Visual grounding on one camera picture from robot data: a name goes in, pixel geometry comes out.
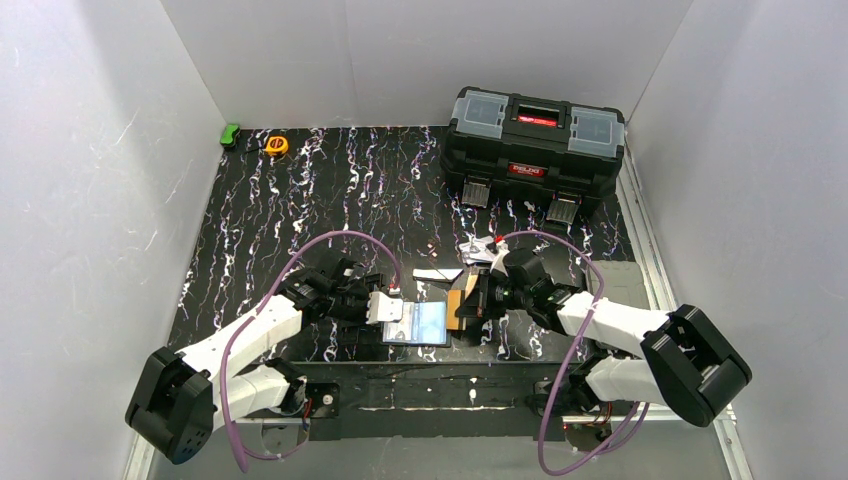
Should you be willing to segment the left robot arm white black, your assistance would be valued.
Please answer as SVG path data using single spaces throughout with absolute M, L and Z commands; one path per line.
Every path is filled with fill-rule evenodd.
M 304 407 L 306 377 L 281 360 L 255 365 L 262 354 L 320 320 L 363 324 L 369 296 L 388 281 L 358 275 L 359 263 L 327 253 L 285 276 L 260 302 L 207 338 L 147 358 L 125 413 L 126 424 L 172 463 L 194 457 L 231 419 L 259 410 Z

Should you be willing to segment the orange object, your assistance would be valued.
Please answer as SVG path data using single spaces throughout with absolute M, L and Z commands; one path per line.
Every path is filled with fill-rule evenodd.
M 477 268 L 477 267 L 472 267 L 469 270 L 467 277 L 466 277 L 466 280 L 465 280 L 464 289 L 463 289 L 466 297 L 470 296 L 472 294 L 472 292 L 474 291 L 474 289 L 476 288 L 480 272 L 481 272 L 481 269 Z

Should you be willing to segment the single orange VIP card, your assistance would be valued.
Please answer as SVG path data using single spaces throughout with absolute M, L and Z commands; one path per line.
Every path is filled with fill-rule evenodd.
M 457 289 L 448 292 L 446 300 L 446 329 L 448 331 L 456 332 L 465 329 L 465 320 L 458 313 L 464 300 L 464 290 Z

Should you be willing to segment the yellow tape measure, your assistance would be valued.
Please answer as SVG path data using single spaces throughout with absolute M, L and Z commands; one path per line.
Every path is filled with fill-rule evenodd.
M 264 147 L 264 152 L 271 157 L 282 156 L 289 150 L 289 141 L 282 135 L 270 136 Z

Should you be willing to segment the aluminium frame rail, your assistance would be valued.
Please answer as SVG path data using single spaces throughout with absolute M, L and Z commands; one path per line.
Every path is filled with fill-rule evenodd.
M 635 261 L 643 274 L 648 303 L 655 309 L 676 310 L 681 303 L 676 298 L 669 281 L 636 168 L 628 150 L 625 151 L 617 178 L 616 196 Z

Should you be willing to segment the grey foam pad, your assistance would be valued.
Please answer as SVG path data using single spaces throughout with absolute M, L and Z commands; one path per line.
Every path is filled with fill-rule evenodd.
M 604 298 L 635 308 L 650 307 L 643 273 L 636 262 L 603 260 L 593 265 L 604 279 Z

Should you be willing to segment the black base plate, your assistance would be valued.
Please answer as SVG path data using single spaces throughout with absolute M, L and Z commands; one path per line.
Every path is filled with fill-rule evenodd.
M 297 362 L 313 399 L 313 441 L 531 437 L 556 362 Z

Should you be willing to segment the green small object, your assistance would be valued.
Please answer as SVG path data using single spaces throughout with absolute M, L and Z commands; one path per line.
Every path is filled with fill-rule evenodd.
M 241 128 L 239 124 L 227 124 L 219 138 L 220 145 L 225 150 L 234 148 L 237 145 L 240 131 Z

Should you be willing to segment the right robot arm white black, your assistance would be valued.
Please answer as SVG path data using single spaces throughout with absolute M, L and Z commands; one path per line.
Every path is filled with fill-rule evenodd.
M 698 307 L 649 310 L 596 299 L 584 287 L 555 282 L 528 249 L 502 254 L 495 268 L 483 270 L 456 313 L 485 322 L 509 311 L 604 347 L 566 373 L 558 388 L 546 387 L 555 410 L 649 403 L 706 427 L 753 379 L 747 362 Z

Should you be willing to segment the white card on table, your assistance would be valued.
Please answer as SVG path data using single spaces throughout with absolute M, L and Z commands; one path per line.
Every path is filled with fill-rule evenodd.
M 459 244 L 458 249 L 466 265 L 491 264 L 496 257 L 495 239 L 492 236 L 471 237 Z

